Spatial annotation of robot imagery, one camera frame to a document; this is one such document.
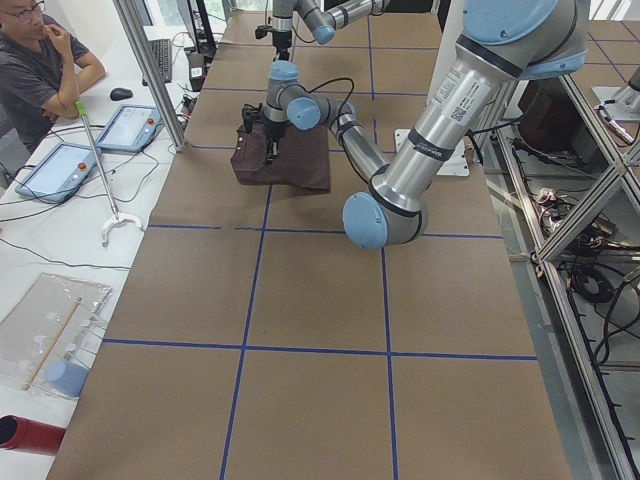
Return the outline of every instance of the blue joint cap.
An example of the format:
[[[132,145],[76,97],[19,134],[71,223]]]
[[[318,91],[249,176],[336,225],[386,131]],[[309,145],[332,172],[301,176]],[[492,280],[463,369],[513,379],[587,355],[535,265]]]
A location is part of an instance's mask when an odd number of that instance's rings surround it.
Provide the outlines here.
[[[298,80],[298,67],[286,60],[276,60],[271,64],[269,78],[279,81]]]
[[[558,0],[466,0],[464,31],[482,45],[511,43],[538,28],[557,4]]]
[[[313,38],[315,38],[320,45],[330,42],[335,36],[336,30],[330,25],[323,25],[313,31]]]
[[[586,58],[587,51],[585,50],[568,57],[559,58],[539,65],[532,65],[524,69],[522,75],[520,75],[520,80],[540,80],[573,73],[584,65]]]
[[[351,195],[342,209],[349,239],[362,248],[377,249],[387,242],[389,229],[382,208],[368,193]]]
[[[310,98],[299,97],[287,106],[287,118],[300,130],[309,130],[320,121],[320,107]]]

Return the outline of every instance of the monitor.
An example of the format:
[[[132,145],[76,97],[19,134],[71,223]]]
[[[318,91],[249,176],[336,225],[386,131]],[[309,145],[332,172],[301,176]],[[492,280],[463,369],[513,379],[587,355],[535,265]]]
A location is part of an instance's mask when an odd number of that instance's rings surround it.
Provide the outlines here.
[[[45,203],[64,202],[82,186],[96,166],[93,150],[86,145],[61,142],[18,182],[16,192]]]
[[[204,0],[176,0],[176,4],[195,51],[211,62],[217,47]]]
[[[120,105],[96,139],[105,152],[138,153],[155,138],[161,123],[156,107]]]

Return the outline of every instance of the computer mouse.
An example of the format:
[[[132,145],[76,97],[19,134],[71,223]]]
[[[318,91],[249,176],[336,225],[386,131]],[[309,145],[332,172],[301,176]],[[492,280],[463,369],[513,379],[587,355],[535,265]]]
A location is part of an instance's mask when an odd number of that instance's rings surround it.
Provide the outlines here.
[[[111,94],[109,95],[109,98],[111,98],[111,100],[113,100],[114,102],[131,97],[133,97],[133,92],[131,90],[120,87],[111,90]]]

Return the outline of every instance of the red cylinder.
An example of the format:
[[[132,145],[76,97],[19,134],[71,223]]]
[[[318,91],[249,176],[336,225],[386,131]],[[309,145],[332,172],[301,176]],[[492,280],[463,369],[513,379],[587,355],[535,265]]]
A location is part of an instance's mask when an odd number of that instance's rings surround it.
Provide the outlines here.
[[[65,432],[62,427],[7,415],[0,418],[0,448],[55,455]]]

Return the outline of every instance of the man's hand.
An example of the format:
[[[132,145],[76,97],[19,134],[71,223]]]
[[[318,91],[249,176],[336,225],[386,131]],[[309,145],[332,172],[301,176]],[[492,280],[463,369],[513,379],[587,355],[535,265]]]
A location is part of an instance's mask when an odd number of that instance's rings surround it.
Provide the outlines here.
[[[73,60],[73,55],[71,54],[71,37],[69,36],[69,32],[55,24],[45,25],[44,30],[47,32],[49,40],[51,40],[51,43],[53,43],[53,46],[58,53],[67,60]]]
[[[49,120],[51,120],[51,123],[56,123],[56,120],[58,119],[58,115],[44,108],[42,109],[42,116],[47,117]]]

